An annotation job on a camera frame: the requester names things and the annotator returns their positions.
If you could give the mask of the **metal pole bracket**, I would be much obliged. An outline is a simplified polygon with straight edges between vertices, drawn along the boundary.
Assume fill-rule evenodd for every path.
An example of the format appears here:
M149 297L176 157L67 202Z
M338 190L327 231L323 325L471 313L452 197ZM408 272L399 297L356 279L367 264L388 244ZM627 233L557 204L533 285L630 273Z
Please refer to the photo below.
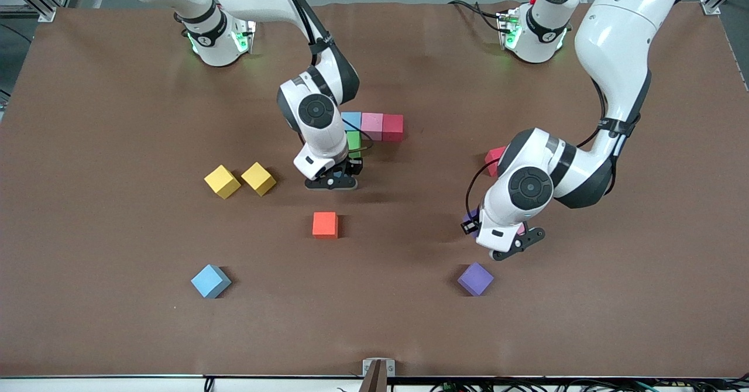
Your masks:
M388 381L396 375L396 361L372 357L363 361L363 381L358 392L390 392Z

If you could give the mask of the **red foam cube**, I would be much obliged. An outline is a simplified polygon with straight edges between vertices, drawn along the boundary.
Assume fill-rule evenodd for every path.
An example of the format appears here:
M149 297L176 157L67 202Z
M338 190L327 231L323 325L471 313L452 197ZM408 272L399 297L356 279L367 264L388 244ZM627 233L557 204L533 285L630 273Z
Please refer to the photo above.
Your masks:
M498 147L497 149L490 149L485 155L485 165L487 165L485 171L487 171L492 178L498 177L498 165L503 157L505 149L505 146Z
M382 141L402 142L404 139L404 115L383 114Z

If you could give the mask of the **yellow foam cube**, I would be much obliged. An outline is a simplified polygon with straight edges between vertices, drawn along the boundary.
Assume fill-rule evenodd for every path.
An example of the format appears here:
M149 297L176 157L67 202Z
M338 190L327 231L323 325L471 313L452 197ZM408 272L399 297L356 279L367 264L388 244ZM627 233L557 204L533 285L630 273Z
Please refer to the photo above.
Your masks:
M219 165L204 177L204 181L218 197L226 200L240 189L241 184L225 166Z
M256 192L260 197L264 197L273 187L276 186L277 181L273 178L270 171L268 171L259 162L255 162L249 166L241 175L246 184Z

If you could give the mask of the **purple foam cube with dent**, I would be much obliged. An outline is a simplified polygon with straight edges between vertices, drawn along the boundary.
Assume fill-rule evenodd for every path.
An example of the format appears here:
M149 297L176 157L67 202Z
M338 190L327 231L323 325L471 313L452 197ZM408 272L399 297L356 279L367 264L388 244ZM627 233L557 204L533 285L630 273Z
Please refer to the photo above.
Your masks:
M481 297L495 282L495 275L480 262L463 264L458 269L456 285L468 297Z

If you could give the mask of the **brown table mat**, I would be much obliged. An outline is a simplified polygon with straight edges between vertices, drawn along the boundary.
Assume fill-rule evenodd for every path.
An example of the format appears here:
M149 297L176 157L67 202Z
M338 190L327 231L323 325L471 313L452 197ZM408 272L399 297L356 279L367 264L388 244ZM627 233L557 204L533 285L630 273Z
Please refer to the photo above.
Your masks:
M276 105L308 64L296 27L203 64L167 10L58 11L0 123L0 376L738 377L749 372L749 92L722 23L681 3L615 189L552 202L502 262L460 229L488 150L538 126L576 143L599 100L569 46L526 65L446 5L317 10L358 70L346 109L401 113L359 187L310 191ZM240 175L259 162L264 197ZM223 165L226 200L204 177ZM339 238L311 234L315 212ZM481 297L463 264L495 275ZM206 299L207 264L232 280Z

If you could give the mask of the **orange foam cube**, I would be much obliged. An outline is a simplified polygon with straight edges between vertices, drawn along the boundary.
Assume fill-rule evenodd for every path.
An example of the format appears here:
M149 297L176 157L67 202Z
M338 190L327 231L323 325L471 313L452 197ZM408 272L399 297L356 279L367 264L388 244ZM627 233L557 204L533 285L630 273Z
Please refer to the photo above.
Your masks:
M316 239L339 238L338 214L332 211L313 213L311 234Z

